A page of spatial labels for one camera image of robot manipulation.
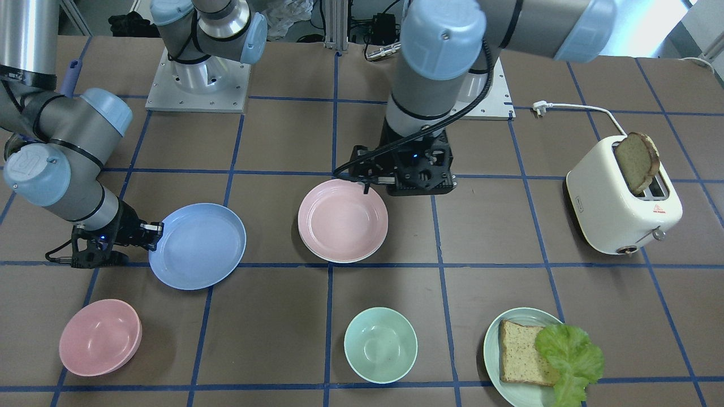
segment bread in toaster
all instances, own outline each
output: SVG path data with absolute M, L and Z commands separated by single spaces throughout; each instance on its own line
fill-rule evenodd
M 538 332 L 543 327 L 527 327 L 503 319 L 500 322 L 500 380 L 553 386 L 558 371 L 536 349 Z
M 614 150 L 616 161 L 632 194 L 649 187 L 659 172 L 659 151 L 648 135 L 629 133 Z

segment blue handle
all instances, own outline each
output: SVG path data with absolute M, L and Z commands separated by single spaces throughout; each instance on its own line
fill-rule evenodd
M 66 97 L 72 98 L 73 91 L 75 91 L 75 84 L 78 83 L 78 76 L 80 75 L 80 68 L 83 63 L 79 59 L 73 59 L 68 64 L 68 69 L 65 70 L 65 77 L 63 77 L 63 83 L 60 85 L 60 93 Z

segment green bowl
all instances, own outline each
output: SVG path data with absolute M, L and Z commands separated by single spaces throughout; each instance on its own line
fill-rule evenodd
M 415 364 L 417 335 L 394 309 L 366 309 L 347 327 L 345 356 L 352 370 L 368 382 L 396 382 Z

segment dish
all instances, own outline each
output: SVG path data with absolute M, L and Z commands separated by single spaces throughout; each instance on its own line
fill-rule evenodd
M 314 187 L 302 200 L 297 226 L 305 246 L 327 261 L 369 257 L 387 236 L 387 207 L 374 190 L 344 180 Z
M 347 326 L 345 357 L 352 370 L 368 382 L 396 382 L 417 360 L 417 335 L 407 318 L 394 309 L 369 308 Z
M 246 230 L 236 214 L 215 203 L 184 206 L 164 219 L 164 235 L 148 252 L 156 277 L 179 290 L 207 288 L 236 268 Z
M 514 308 L 493 319 L 483 341 L 483 360 L 490 381 L 505 400 L 514 407 L 550 407 L 555 402 L 553 387 L 505 383 L 500 381 L 500 334 L 498 327 L 502 319 L 521 325 L 547 327 L 561 324 L 555 316 L 535 308 Z
M 78 376 L 99 376 L 125 365 L 138 350 L 141 324 L 132 306 L 100 300 L 78 311 L 60 336 L 63 366 Z

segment green lettuce leaf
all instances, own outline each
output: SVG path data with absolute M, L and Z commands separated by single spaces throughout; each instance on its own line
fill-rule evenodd
M 536 349 L 560 373 L 553 407 L 579 407 L 586 400 L 586 386 L 603 377 L 603 352 L 579 327 L 546 327 L 536 337 Z

